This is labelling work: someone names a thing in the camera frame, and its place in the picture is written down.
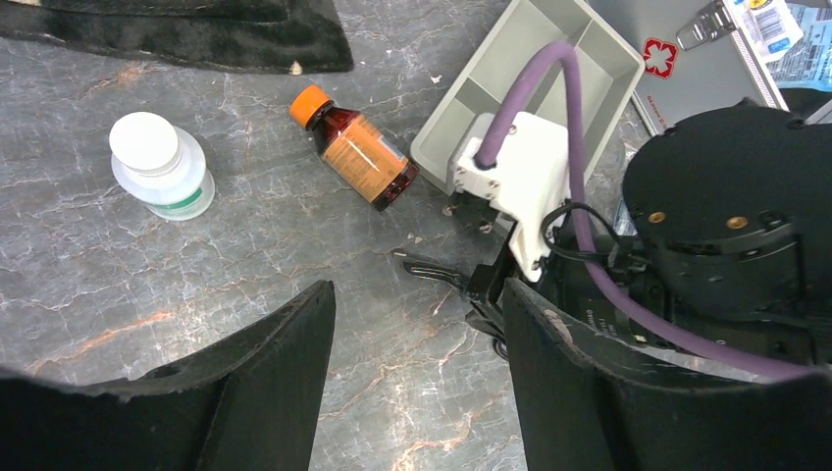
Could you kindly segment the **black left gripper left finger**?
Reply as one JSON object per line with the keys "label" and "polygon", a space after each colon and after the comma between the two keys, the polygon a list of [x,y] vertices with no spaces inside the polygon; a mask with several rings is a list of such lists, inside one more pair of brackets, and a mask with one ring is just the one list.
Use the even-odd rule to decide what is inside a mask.
{"label": "black left gripper left finger", "polygon": [[5,470],[305,470],[332,350],[334,284],[136,380],[1,373]]}

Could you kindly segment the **blue gauze packet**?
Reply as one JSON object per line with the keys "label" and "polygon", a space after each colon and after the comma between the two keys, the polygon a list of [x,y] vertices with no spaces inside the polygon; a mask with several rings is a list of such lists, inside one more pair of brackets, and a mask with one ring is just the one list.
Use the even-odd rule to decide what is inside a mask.
{"label": "blue gauze packet", "polygon": [[789,3],[804,37],[768,68],[781,89],[810,88],[831,91],[831,6],[810,7]]}

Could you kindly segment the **black handled scissors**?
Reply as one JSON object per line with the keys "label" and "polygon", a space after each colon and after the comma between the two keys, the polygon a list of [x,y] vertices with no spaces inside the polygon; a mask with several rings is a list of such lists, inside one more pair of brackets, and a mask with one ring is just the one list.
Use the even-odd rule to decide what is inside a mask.
{"label": "black handled scissors", "polygon": [[399,267],[414,278],[445,283],[471,305],[465,322],[474,330],[492,338],[492,348],[501,359],[508,360],[504,337],[504,316],[498,305],[506,273],[500,263],[479,264],[471,275],[444,267],[431,260],[395,251]]}

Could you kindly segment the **white plastic bottle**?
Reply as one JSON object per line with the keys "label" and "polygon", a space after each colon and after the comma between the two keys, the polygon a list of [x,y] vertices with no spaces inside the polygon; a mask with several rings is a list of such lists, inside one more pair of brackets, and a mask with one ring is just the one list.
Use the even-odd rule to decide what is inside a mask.
{"label": "white plastic bottle", "polygon": [[187,131],[157,114],[134,112],[115,122],[108,142],[116,181],[153,214],[181,222],[210,207],[215,182]]}

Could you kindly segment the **white wipes packet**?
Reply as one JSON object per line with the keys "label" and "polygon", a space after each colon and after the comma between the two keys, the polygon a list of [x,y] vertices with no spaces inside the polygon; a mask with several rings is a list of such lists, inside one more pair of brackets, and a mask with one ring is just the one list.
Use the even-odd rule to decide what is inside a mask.
{"label": "white wipes packet", "polygon": [[784,0],[732,0],[728,6],[766,64],[782,59],[804,37]]}

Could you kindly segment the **amber pill bottle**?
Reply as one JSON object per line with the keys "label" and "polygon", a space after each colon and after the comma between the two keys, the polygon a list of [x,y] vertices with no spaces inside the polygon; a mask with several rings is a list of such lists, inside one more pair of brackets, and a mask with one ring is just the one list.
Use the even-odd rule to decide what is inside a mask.
{"label": "amber pill bottle", "polygon": [[319,157],[379,212],[419,175],[419,168],[361,112],[340,108],[317,85],[297,95],[289,115],[311,133]]}

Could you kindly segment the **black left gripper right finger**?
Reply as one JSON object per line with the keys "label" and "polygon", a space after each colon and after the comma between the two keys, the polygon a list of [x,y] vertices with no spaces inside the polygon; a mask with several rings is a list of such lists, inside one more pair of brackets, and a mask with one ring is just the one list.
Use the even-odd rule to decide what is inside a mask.
{"label": "black left gripper right finger", "polygon": [[649,356],[518,280],[505,337],[532,470],[827,470],[831,377],[769,384]]}

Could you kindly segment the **silver metal case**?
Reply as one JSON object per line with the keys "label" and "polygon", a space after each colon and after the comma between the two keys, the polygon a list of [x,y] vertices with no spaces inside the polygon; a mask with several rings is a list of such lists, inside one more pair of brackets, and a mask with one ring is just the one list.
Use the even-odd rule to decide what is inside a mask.
{"label": "silver metal case", "polygon": [[728,2],[607,0],[590,5],[644,59],[633,102],[651,134],[743,101],[788,108]]}

